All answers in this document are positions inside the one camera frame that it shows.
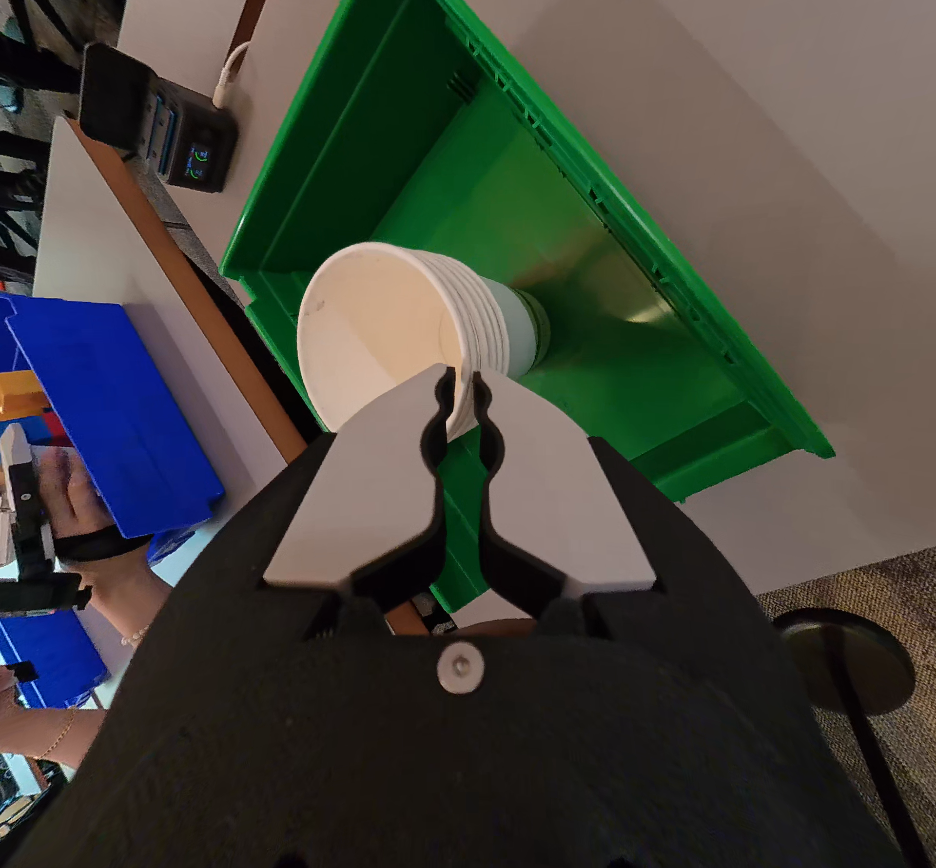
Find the stack of nested paper cups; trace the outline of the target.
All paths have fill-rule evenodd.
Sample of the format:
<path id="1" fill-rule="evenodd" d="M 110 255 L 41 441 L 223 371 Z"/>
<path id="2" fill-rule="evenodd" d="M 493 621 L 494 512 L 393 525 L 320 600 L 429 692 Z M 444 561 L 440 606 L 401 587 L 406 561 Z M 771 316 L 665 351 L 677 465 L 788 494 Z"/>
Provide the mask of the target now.
<path id="1" fill-rule="evenodd" d="M 455 370 L 453 441 L 477 425 L 472 377 L 518 380 L 545 358 L 551 327 L 532 294 L 442 254 L 363 242 L 328 257 L 298 311 L 303 386 L 337 432 L 381 394 L 434 364 Z"/>

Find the pale desk with wooden edge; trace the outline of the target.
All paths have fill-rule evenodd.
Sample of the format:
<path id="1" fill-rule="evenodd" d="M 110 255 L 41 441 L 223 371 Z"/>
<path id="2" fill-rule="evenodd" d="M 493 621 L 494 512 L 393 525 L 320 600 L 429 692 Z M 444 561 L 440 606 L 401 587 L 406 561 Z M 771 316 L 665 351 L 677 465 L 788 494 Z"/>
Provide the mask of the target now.
<path id="1" fill-rule="evenodd" d="M 226 490 L 213 520 L 157 568 L 175 583 L 306 448 L 312 428 L 251 324 L 184 254 L 171 222 L 120 153 L 73 118 L 54 119 L 34 294 L 124 307 Z"/>

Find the another person's forearm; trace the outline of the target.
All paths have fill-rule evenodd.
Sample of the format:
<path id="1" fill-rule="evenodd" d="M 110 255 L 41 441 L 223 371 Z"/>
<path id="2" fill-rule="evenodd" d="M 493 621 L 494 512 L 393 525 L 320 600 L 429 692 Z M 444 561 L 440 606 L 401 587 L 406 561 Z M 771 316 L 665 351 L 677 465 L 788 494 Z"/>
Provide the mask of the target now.
<path id="1" fill-rule="evenodd" d="M 91 588 L 90 605 L 121 635 L 123 646 L 137 650 L 172 592 L 145 550 L 84 563 L 79 573 Z"/>
<path id="2" fill-rule="evenodd" d="M 1 751 L 77 770 L 107 716 L 102 709 L 29 709 L 18 701 L 14 672 L 1 668 Z"/>

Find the grey desk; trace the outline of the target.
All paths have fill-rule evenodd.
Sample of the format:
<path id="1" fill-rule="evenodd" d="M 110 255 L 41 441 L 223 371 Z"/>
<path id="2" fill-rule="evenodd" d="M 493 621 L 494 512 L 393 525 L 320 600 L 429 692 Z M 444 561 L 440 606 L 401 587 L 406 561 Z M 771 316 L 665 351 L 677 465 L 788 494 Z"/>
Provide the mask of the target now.
<path id="1" fill-rule="evenodd" d="M 934 545 L 934 0 L 465 0 L 830 438 L 690 498 L 756 592 Z"/>

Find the black charging hub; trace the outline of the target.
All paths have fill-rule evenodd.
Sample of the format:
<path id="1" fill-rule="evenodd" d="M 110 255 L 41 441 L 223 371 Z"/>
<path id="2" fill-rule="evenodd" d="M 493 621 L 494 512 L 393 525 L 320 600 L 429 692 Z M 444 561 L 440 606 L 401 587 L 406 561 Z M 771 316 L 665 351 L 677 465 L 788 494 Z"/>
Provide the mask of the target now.
<path id="1" fill-rule="evenodd" d="M 165 185 L 219 193 L 239 139 L 226 106 L 235 62 L 226 61 L 212 95 L 158 77 L 145 63 L 105 43 L 83 52 L 78 124 L 90 139 L 139 157 Z"/>

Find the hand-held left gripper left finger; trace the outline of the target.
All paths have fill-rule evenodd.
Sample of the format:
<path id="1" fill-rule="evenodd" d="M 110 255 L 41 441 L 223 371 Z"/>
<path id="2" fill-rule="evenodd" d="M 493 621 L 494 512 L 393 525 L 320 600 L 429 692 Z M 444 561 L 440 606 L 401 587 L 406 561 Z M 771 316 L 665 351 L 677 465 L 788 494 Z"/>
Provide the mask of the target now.
<path id="1" fill-rule="evenodd" d="M 370 598 L 383 613 L 428 589 L 447 557 L 438 467 L 454 394 L 455 370 L 437 363 L 327 435 L 265 583 Z"/>

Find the green plastic bin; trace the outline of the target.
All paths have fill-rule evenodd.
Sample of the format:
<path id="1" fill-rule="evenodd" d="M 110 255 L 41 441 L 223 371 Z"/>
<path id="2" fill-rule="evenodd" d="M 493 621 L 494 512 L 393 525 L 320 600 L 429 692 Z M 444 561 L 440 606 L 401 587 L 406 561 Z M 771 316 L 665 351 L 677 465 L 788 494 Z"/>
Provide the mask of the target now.
<path id="1" fill-rule="evenodd" d="M 820 427 L 677 247 L 464 0 L 341 0 L 228 248 L 296 387 L 300 298 L 339 249 L 460 260 L 544 307 L 521 383 L 673 501 Z"/>

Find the blue plastic bin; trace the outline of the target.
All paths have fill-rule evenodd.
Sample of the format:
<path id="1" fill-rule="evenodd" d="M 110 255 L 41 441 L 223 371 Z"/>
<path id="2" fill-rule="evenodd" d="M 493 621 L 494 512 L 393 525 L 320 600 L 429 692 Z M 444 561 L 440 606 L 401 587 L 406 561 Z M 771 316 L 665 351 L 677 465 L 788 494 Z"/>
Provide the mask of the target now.
<path id="1" fill-rule="evenodd" d="M 21 686 L 26 707 L 81 706 L 110 676 L 75 611 L 1 621 L 5 664 L 29 662 L 37 679 Z"/>
<path id="2" fill-rule="evenodd" d="M 225 489 L 123 307 L 2 295 L 2 365 L 28 368 L 127 538 L 207 522 Z"/>

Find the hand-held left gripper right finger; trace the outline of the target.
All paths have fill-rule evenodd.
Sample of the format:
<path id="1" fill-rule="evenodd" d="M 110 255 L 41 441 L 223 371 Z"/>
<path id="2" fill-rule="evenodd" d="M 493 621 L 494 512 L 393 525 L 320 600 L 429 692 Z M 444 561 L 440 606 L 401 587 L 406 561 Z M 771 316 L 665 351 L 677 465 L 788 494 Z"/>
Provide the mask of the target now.
<path id="1" fill-rule="evenodd" d="M 493 369 L 474 372 L 473 395 L 488 587 L 535 619 L 561 598 L 651 591 L 656 573 L 588 434 Z"/>

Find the black round-base stand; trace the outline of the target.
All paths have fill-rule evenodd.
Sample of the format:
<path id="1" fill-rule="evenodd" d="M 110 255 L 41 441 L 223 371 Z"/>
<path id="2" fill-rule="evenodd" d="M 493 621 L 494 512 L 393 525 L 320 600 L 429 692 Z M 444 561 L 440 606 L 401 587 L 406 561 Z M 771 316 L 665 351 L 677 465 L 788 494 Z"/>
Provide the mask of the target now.
<path id="1" fill-rule="evenodd" d="M 873 716 L 890 714 L 912 698 L 917 675 L 909 653 L 880 625 L 838 609 L 792 610 L 772 626 L 813 706 L 847 719 L 905 863 L 931 866 L 871 723 Z"/>

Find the yellow plastic block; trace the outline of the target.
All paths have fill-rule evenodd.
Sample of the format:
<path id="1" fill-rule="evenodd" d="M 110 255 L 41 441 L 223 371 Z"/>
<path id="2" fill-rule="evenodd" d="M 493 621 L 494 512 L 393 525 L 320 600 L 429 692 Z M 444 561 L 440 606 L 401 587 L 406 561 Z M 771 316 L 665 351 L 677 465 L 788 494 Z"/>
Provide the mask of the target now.
<path id="1" fill-rule="evenodd" d="M 1 421 L 37 415 L 42 410 L 44 394 L 39 380 L 30 370 L 1 373 Z"/>

